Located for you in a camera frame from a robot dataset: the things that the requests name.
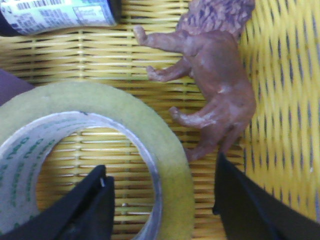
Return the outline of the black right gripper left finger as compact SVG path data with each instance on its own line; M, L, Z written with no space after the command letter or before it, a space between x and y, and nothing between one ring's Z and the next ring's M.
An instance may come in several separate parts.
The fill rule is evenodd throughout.
M115 215L114 178L95 167L73 190L2 240L109 240Z

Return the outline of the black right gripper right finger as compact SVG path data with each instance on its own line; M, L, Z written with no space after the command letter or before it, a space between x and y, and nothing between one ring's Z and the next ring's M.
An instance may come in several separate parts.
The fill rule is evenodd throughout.
M229 240L318 240L319 223L263 190L220 153L214 179L214 215Z

